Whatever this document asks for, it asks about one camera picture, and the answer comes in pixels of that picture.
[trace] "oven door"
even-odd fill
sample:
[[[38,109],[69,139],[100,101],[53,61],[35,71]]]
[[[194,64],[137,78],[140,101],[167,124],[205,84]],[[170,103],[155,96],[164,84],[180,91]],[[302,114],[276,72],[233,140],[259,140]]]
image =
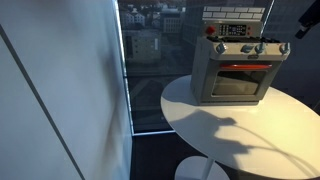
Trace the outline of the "oven door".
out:
[[[280,65],[281,61],[211,60],[207,67],[202,102],[257,104],[263,99]]]

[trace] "red knob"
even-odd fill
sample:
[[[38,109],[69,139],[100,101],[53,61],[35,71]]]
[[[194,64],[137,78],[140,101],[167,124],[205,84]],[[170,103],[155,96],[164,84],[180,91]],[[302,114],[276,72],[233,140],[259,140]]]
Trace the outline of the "red knob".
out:
[[[214,26],[207,27],[206,34],[212,35],[214,32],[216,32],[216,28]]]

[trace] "table pedestal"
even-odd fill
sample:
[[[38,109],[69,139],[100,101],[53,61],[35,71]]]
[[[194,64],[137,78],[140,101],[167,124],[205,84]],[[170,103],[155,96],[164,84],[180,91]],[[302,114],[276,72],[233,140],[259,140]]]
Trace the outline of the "table pedestal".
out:
[[[184,159],[178,166],[175,180],[229,180],[223,169],[213,162],[201,156],[192,156]]]

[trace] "table top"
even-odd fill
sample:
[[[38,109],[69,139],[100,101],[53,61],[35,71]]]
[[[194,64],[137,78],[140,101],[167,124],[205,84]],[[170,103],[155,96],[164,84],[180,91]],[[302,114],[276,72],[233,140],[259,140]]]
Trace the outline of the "table top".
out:
[[[255,106],[197,106],[191,76],[161,96],[165,118],[198,151],[229,167],[277,179],[320,176],[320,117],[269,88]]]

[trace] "floor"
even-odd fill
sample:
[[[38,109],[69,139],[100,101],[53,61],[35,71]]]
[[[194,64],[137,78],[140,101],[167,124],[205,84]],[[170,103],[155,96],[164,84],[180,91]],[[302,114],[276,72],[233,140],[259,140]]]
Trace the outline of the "floor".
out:
[[[173,180],[183,159],[203,156],[175,133],[134,136],[132,148],[131,180]],[[219,165],[230,180],[273,180]]]

